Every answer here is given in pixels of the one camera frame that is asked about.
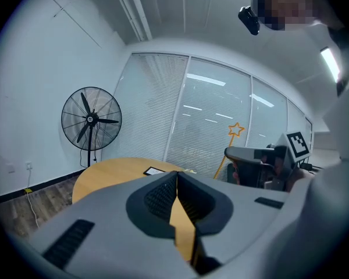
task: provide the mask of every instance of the ceiling light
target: ceiling light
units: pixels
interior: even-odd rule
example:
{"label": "ceiling light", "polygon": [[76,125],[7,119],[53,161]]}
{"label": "ceiling light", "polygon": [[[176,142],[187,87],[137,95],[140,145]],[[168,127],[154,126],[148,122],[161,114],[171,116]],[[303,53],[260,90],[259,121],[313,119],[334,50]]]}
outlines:
{"label": "ceiling light", "polygon": [[229,116],[225,116],[225,115],[222,115],[222,114],[216,114],[218,116],[221,116],[221,117],[225,117],[225,118],[229,118],[229,119],[232,119],[232,117],[229,117]]}
{"label": "ceiling light", "polygon": [[267,105],[270,108],[272,108],[274,106],[274,104],[270,103],[269,101],[266,101],[265,99],[255,95],[255,94],[250,95],[250,97],[253,97],[255,100],[262,102],[264,105]]}
{"label": "ceiling light", "polygon": [[191,74],[191,73],[188,73],[187,77],[193,78],[193,79],[198,80],[198,81],[206,81],[208,83],[219,85],[219,86],[225,86],[225,84],[226,84],[222,81],[214,80],[214,79],[209,78],[209,77],[198,76],[196,74]]}
{"label": "ceiling light", "polygon": [[196,110],[202,110],[202,109],[199,109],[199,108],[194,108],[193,106],[188,106],[188,105],[184,105],[184,108],[196,109]]}
{"label": "ceiling light", "polygon": [[334,56],[331,53],[331,50],[328,47],[326,47],[320,51],[320,54],[322,55],[329,69],[331,70],[331,73],[333,78],[335,79],[335,82],[337,82],[339,78],[340,69],[336,63]]}

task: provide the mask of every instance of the window blinds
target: window blinds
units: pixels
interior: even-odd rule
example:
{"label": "window blinds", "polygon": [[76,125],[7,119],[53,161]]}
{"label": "window blinds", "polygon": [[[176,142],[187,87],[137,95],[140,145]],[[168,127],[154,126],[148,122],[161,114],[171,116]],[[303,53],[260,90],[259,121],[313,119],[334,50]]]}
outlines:
{"label": "window blinds", "polygon": [[[250,76],[192,58],[166,161],[213,177],[230,143],[229,126],[239,122],[245,128],[233,141],[235,146],[245,145],[250,95]],[[226,180],[226,165],[220,180]]]}
{"label": "window blinds", "polygon": [[289,101],[289,127],[288,131],[300,131],[305,137],[305,115],[292,102]]}
{"label": "window blinds", "polygon": [[247,146],[266,148],[287,131],[287,99],[272,87],[253,78],[253,106]]}
{"label": "window blinds", "polygon": [[122,127],[112,157],[163,160],[188,57],[133,54],[115,92]]}
{"label": "window blinds", "polygon": [[305,141],[309,147],[309,150],[312,148],[312,139],[313,139],[313,124],[310,123],[308,119],[305,119],[305,133],[304,133]]}

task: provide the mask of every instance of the wall outlet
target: wall outlet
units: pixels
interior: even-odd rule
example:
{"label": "wall outlet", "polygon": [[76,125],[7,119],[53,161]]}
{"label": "wall outlet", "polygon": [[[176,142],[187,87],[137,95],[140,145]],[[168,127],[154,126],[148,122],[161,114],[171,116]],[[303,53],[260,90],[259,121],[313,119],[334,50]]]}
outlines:
{"label": "wall outlet", "polygon": [[14,170],[14,165],[13,165],[12,163],[7,163],[7,164],[6,164],[6,169],[8,170],[8,173],[9,173],[9,174],[15,172],[15,170]]}
{"label": "wall outlet", "polygon": [[33,169],[33,163],[28,161],[26,162],[26,170],[32,170]]}

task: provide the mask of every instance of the round table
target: round table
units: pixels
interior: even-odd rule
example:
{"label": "round table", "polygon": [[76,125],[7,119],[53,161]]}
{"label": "round table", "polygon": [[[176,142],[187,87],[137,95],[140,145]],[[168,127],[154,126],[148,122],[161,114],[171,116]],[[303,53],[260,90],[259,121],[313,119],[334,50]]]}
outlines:
{"label": "round table", "polygon": [[[146,177],[144,171],[154,167],[163,171],[182,171],[178,166],[147,158],[115,158],[87,168],[75,182],[72,202],[108,186]],[[173,203],[170,224],[176,228],[176,246],[185,260],[191,259],[195,227],[187,217],[178,198]]]}

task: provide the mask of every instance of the white wall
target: white wall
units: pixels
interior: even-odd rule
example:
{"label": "white wall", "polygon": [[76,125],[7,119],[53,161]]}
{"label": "white wall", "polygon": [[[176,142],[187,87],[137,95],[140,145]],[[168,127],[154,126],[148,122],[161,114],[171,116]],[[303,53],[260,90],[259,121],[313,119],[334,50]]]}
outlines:
{"label": "white wall", "polygon": [[128,59],[132,52],[183,53],[217,60],[226,65],[234,66],[235,68],[253,74],[285,94],[307,115],[310,121],[314,119],[311,106],[292,84],[259,62],[223,46],[187,38],[157,38],[152,41],[128,45],[124,57]]}
{"label": "white wall", "polygon": [[62,107],[81,87],[113,93],[125,64],[116,32],[99,30],[93,40],[80,27],[92,30],[88,18],[59,10],[55,0],[25,0],[0,36],[0,195],[27,186],[26,161],[33,164],[30,185],[81,169],[80,150],[60,127]]}
{"label": "white wall", "polygon": [[336,141],[331,132],[314,134],[314,149],[337,150]]}
{"label": "white wall", "polygon": [[330,130],[322,117],[316,117],[313,123],[313,131],[315,133],[328,133]]}
{"label": "white wall", "polygon": [[336,150],[313,149],[309,163],[314,166],[326,168],[340,162],[340,154]]}

